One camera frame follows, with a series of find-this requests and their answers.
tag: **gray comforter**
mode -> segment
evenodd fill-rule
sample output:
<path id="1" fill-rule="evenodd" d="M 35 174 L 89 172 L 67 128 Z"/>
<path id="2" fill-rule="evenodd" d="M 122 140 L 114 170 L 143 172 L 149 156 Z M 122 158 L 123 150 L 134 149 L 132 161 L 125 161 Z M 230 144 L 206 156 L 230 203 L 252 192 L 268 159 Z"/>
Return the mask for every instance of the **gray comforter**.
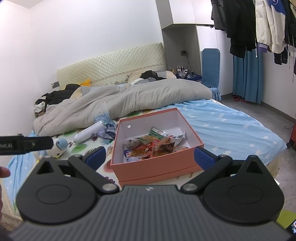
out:
<path id="1" fill-rule="evenodd" d="M 201 83 L 165 79 L 140 85 L 106 85 L 80 99 L 67 99 L 47 107 L 46 114 L 34 120 L 37 135 L 53 136 L 94 124 L 94 117 L 109 111 L 112 119 L 133 111 L 157 109 L 190 100 L 211 99 L 212 92 Z"/>

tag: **hand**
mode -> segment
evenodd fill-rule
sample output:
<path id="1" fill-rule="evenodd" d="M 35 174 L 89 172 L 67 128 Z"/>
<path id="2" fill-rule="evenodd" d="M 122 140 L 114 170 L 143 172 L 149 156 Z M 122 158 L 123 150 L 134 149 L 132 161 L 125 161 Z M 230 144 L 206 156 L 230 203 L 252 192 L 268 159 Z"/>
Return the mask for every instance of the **hand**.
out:
<path id="1" fill-rule="evenodd" d="M 6 167 L 0 167 L 0 178 L 5 178 L 10 176 L 10 170 Z M 3 207 L 3 202 L 2 202 L 2 189 L 0 185 L 0 221 L 2 219 L 2 207 Z"/>

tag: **human finger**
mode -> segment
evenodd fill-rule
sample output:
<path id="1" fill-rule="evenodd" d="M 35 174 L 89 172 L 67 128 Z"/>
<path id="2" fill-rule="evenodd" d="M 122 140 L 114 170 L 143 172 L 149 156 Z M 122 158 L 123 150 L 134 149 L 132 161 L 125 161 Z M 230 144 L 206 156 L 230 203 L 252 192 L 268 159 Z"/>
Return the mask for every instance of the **human finger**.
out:
<path id="1" fill-rule="evenodd" d="M 0 178 L 5 178 L 10 176 L 10 170 L 6 167 L 0 167 Z"/>

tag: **white jacket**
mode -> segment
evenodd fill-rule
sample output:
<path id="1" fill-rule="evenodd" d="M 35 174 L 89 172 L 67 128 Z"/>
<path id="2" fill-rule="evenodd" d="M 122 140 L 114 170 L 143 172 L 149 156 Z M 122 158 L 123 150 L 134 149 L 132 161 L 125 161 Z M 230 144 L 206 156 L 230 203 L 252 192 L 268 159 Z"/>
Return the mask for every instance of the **white jacket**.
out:
<path id="1" fill-rule="evenodd" d="M 286 46 L 285 9 L 281 0 L 256 0 L 257 42 L 269 45 L 274 53 L 281 53 Z"/>

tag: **gray floor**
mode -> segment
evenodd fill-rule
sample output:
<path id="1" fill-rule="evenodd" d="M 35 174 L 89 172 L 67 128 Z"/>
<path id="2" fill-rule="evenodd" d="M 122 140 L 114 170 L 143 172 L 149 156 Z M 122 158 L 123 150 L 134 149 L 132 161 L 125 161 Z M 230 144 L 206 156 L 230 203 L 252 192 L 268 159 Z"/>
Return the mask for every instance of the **gray floor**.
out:
<path id="1" fill-rule="evenodd" d="M 293 123 L 273 111 L 259 104 L 235 103 L 232 99 L 222 100 L 221 103 L 233 109 L 243 111 L 257 119 L 285 142 L 290 140 L 291 132 L 285 126 L 290 128 L 293 126 Z M 279 181 L 280 188 L 285 196 L 283 209 L 296 213 L 296 151 L 286 149 L 283 159 L 283 162 L 280 163 L 280 171 L 276 176 L 276 180 Z"/>

